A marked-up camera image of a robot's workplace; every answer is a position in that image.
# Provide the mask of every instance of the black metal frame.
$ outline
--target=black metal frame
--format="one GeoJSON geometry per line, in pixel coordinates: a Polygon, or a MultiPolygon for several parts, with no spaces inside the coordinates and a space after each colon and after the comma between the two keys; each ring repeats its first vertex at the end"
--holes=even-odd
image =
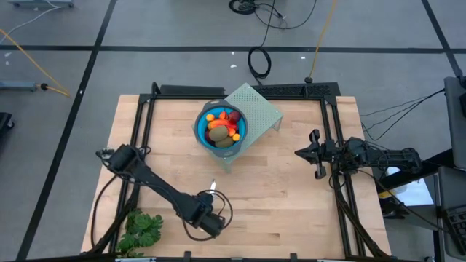
{"type": "MultiPolygon", "coordinates": [[[[136,144],[136,139],[138,136],[138,131],[139,131],[139,125],[141,123],[141,117],[142,117],[142,111],[143,111],[143,106],[144,104],[148,101],[149,102],[149,109],[148,109],[148,114],[146,117],[146,127],[144,129],[144,134],[143,134],[143,141],[141,144],[141,147],[147,146],[147,143],[149,141],[149,131],[150,131],[150,126],[151,126],[151,121],[152,121],[152,115],[154,112],[154,104],[155,100],[159,99],[192,99],[192,100],[209,100],[209,99],[223,99],[226,98],[227,95],[183,95],[183,94],[175,94],[175,95],[164,95],[163,93],[160,92],[160,89],[158,88],[157,84],[153,83],[152,84],[152,93],[151,94],[141,94],[139,97],[138,101],[138,108],[136,110],[136,115],[135,115],[135,124],[133,127],[133,133],[131,136],[131,145],[135,146],[136,144]]],[[[323,126],[324,126],[324,132],[325,132],[325,138],[326,139],[331,139],[331,127],[330,127],[330,121],[328,119],[328,110],[327,110],[327,105],[330,105],[332,114],[333,114],[333,121],[336,129],[336,136],[338,140],[339,146],[342,146],[343,142],[343,131],[341,129],[341,122],[339,118],[339,112],[338,112],[338,107],[336,104],[336,96],[335,94],[331,95],[321,95],[321,96],[316,96],[313,94],[309,94],[307,92],[307,88],[303,89],[302,95],[264,95],[264,97],[267,100],[311,100],[311,101],[318,101],[320,103],[320,109],[322,111],[322,118],[323,118],[323,126]]],[[[332,176],[333,178],[333,183],[338,184],[339,183],[339,178],[337,175],[332,176]]],[[[351,176],[348,174],[345,174],[344,179],[346,181],[346,190],[347,190],[347,196],[349,200],[349,206],[353,212],[353,214],[358,217],[358,209],[356,206],[356,201],[355,201],[355,193],[352,187],[352,180],[351,176]]],[[[341,194],[341,192],[338,191],[338,187],[335,187],[334,189],[335,196],[337,197],[337,194],[341,194]]],[[[119,214],[125,205],[125,199],[127,195],[127,183],[123,183],[119,195],[119,201],[118,201],[118,206],[117,206],[117,214],[119,214]]],[[[341,232],[341,240],[343,243],[343,249],[344,249],[344,255],[345,258],[364,258],[366,256],[366,250],[365,246],[363,244],[363,241],[359,234],[355,231],[355,239],[356,239],[356,245],[358,249],[358,256],[353,256],[351,253],[351,245],[350,245],[350,237],[348,235],[348,229],[347,229],[347,224],[346,224],[346,218],[343,210],[340,208],[340,206],[337,205],[337,212],[338,212],[338,217],[339,217],[339,226],[340,226],[340,232],[341,232]]],[[[115,251],[116,243],[118,239],[118,232],[115,233],[114,238],[111,241],[110,245],[110,252],[115,251]]],[[[173,261],[174,258],[157,258],[158,261],[173,261]]],[[[230,261],[231,258],[216,258],[216,261],[220,260],[228,260],[230,261]]],[[[313,260],[301,260],[297,259],[296,260],[291,259],[292,261],[313,261],[313,260]]],[[[269,259],[254,259],[254,261],[270,261],[269,259]]]]}

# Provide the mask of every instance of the leafy green plant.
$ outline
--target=leafy green plant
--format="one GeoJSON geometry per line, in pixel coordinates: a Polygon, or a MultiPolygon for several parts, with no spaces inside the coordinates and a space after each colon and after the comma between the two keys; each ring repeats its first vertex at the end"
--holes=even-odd
{"type": "Polygon", "coordinates": [[[143,214],[141,210],[135,209],[128,214],[125,230],[117,250],[122,252],[123,258],[140,258],[144,253],[137,253],[139,247],[150,247],[160,240],[160,229],[162,228],[162,216],[143,214]]]}

